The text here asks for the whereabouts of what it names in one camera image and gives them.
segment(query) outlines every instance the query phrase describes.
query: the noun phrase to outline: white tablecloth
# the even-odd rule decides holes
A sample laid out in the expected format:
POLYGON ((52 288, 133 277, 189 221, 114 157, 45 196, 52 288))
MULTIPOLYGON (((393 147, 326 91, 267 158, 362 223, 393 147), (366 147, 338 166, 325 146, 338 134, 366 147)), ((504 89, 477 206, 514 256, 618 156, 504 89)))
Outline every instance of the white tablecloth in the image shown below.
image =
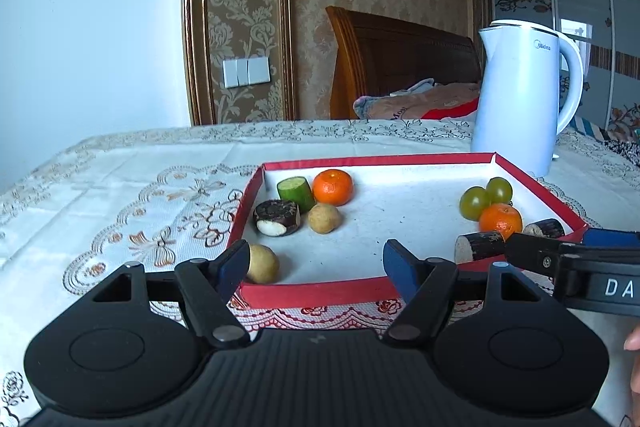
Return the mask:
MULTIPOLYGON (((229 124, 95 137, 52 159, 0 196, 0 425, 38 410, 24 380, 31 338, 88 288, 129 259, 147 270, 225 247, 239 197, 265 161, 468 151, 473 124, 450 121, 299 121, 229 124)), ((542 182, 594 226, 637 230, 640 170, 589 137, 567 131, 542 182)), ((384 330, 399 300, 352 306, 255 310, 230 306, 260 327, 384 330)), ((456 310, 462 316, 477 307, 456 310)), ((179 319, 170 303, 154 310, 179 319)), ((596 403, 614 425, 629 409, 631 356, 623 339, 635 321, 579 314, 600 334, 611 370, 596 403)))

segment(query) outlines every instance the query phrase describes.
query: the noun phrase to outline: light switch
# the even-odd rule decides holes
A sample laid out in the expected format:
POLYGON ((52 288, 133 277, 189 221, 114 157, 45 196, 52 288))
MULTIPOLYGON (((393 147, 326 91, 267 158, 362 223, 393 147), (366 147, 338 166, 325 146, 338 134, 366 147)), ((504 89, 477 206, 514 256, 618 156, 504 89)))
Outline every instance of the light switch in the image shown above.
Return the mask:
POLYGON ((249 85, 249 71, 246 58, 236 58, 238 67, 238 86, 249 85))
POLYGON ((269 59, 267 57, 249 58, 249 84, 264 84, 271 80, 269 59))
POLYGON ((234 58, 222 62, 222 71, 225 77, 225 87, 238 87, 238 65, 234 58))

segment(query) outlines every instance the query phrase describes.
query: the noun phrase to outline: electric kettle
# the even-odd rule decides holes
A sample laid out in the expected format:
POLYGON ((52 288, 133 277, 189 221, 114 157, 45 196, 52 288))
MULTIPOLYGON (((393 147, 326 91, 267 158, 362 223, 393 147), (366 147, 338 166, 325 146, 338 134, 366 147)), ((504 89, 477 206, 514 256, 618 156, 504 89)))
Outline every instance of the electric kettle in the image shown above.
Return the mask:
POLYGON ((472 152, 497 152, 530 176, 549 172, 556 136, 574 117, 584 81, 578 46, 540 24, 498 20, 480 30, 486 67, 472 152), (569 65, 562 111, 560 55, 569 65))

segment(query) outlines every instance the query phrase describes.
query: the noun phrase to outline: brown headboard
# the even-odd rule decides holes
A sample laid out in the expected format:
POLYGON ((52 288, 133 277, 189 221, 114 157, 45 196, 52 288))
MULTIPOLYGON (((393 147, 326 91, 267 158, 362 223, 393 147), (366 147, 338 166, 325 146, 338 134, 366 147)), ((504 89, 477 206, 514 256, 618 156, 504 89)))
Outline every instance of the brown headboard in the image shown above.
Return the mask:
POLYGON ((384 96, 424 78, 439 84, 479 82, 473 42, 429 26, 329 6, 338 57, 331 90, 332 120, 357 118, 360 96, 384 96))

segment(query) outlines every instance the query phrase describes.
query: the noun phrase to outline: red and white tray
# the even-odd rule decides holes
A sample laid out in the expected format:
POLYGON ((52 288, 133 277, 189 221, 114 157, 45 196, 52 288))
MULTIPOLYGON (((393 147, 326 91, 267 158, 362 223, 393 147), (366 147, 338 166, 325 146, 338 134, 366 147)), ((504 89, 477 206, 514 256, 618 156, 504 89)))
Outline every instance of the red and white tray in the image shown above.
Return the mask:
POLYGON ((420 259, 453 261, 456 238, 477 232, 460 216, 458 201, 469 187, 501 176, 513 186, 513 206, 525 224, 555 217, 568 239, 578 240, 587 224, 568 206, 516 166, 493 153, 370 156, 265 163, 244 192, 229 243, 244 238, 270 247, 280 257, 274 285, 243 283, 239 296, 251 308, 304 308, 397 298, 385 276, 382 250, 397 239, 420 259), (303 222, 294 233, 267 237, 252 223, 255 205, 277 198, 276 184, 292 176, 309 182, 324 169, 340 168, 354 181, 353 199, 340 207, 344 222, 319 235, 303 222))

